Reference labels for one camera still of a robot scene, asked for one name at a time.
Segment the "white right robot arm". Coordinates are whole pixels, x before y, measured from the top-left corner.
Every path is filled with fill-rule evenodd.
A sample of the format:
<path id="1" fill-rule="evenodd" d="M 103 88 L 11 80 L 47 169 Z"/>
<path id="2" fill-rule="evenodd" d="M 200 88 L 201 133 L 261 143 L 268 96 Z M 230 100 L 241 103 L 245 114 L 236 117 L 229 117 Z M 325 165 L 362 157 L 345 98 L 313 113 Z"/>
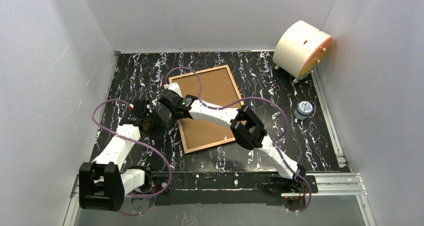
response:
<path id="1" fill-rule="evenodd" d="M 164 85 L 159 101 L 176 120 L 205 120 L 229 128 L 236 143 L 267 156 L 282 178 L 303 182 L 306 169 L 286 156 L 268 135 L 265 125 L 249 106 L 230 108 L 205 102 L 192 95 L 182 96 L 178 83 Z"/>

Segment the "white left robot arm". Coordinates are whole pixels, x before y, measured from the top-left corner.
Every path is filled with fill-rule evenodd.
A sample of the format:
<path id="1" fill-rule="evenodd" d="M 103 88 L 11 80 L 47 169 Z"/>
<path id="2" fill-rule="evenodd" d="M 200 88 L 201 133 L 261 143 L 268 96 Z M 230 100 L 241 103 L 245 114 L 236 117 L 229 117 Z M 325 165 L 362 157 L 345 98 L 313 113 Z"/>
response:
<path id="1" fill-rule="evenodd" d="M 131 166 L 122 171 L 135 142 L 142 133 L 152 129 L 154 116 L 149 100 L 134 100 L 104 150 L 80 166 L 79 205 L 82 209 L 119 211 L 130 193 L 156 193 L 157 186 L 149 168 Z"/>

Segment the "brown backing board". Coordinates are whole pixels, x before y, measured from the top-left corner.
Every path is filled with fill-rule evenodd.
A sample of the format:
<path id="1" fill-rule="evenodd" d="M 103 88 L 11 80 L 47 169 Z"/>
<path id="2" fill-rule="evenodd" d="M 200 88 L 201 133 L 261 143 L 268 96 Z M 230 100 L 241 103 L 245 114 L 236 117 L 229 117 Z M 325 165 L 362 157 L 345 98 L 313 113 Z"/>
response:
<path id="1" fill-rule="evenodd" d="M 202 82 L 202 100 L 215 106 L 225 106 L 241 98 L 227 65 L 197 71 L 197 74 Z M 173 76 L 169 81 L 179 84 L 183 97 L 198 95 L 200 86 L 193 73 Z M 235 142 L 228 126 L 221 126 L 209 119 L 181 119 L 178 126 L 185 154 Z"/>

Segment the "wooden picture frame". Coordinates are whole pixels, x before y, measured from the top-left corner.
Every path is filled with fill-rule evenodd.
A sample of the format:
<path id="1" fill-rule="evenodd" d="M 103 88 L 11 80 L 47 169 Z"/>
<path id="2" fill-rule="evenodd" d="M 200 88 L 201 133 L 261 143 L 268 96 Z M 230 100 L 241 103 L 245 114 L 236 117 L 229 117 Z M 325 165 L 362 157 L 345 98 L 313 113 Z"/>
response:
<path id="1" fill-rule="evenodd" d="M 166 75 L 164 84 L 181 97 L 192 95 L 202 100 L 193 104 L 192 119 L 177 121 L 184 153 L 235 142 L 230 120 L 243 103 L 228 65 L 173 77 Z"/>

